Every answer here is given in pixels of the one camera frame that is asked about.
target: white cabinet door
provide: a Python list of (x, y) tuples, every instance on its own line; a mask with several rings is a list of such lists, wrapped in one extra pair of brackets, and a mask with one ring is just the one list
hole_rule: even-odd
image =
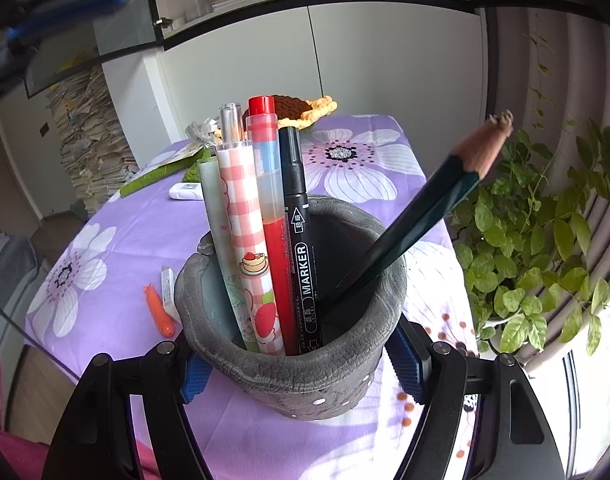
[(426, 174), (476, 129), (487, 81), (480, 18), (417, 4), (311, 6), (323, 93), (340, 114), (399, 122)]
[(161, 62), (181, 126), (255, 95), (320, 97), (306, 7), (233, 23), (164, 52)]

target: black marker cap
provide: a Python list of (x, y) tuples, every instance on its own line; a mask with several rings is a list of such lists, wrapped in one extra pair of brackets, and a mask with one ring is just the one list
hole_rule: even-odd
[(278, 144), (281, 152), (283, 192), (285, 195), (307, 192), (298, 128), (285, 126), (278, 130)]

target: pink checkered pen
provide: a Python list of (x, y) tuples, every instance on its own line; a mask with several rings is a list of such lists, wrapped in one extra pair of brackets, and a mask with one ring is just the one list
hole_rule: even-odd
[(220, 112), (223, 144), (217, 147), (216, 155), (245, 301), (260, 351), (285, 355), (258, 202), (252, 143), (243, 134), (240, 104), (223, 105)]

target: potted plant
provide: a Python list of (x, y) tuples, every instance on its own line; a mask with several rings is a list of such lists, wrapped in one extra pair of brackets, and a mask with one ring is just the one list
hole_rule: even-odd
[[(530, 41), (549, 48), (538, 34)], [(538, 60), (541, 76), (548, 69)], [(552, 101), (540, 88), (532, 137), (544, 130), (543, 108)], [(562, 135), (571, 135), (568, 120)], [(583, 311), (591, 320), (587, 350), (592, 355), (601, 337), (601, 320), (595, 314), (608, 300), (608, 284), (599, 279), (591, 287), (585, 256), (590, 227), (582, 213), (592, 190), (610, 199), (610, 126), (588, 120), (588, 136), (576, 137), (582, 169), (570, 167), (568, 186), (559, 194), (547, 192), (548, 171), (554, 154), (524, 129), (517, 130), (502, 149), (503, 160), (494, 174), (474, 190), (448, 219), (454, 250), (463, 267), (479, 351), (502, 330), (495, 351), (516, 352), (526, 342), (543, 350), (547, 322), (543, 314), (559, 306), (563, 291), (575, 298), (560, 341), (579, 331)], [(578, 244), (580, 253), (575, 251)]]

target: pancake illustration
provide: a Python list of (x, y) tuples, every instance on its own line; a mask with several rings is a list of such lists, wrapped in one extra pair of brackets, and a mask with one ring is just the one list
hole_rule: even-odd
[(248, 276), (259, 276), (269, 266), (269, 260), (263, 253), (245, 253), (243, 261), (239, 263), (240, 271)]

